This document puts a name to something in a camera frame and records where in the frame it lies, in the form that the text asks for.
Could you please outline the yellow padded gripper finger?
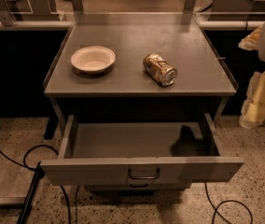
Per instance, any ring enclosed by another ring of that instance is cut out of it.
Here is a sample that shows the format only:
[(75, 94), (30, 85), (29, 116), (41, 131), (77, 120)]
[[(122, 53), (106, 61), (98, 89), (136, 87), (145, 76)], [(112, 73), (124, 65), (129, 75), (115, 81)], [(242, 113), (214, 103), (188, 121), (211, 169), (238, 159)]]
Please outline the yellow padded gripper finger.
[(265, 72), (255, 72), (249, 81), (239, 124), (254, 129), (265, 120)]

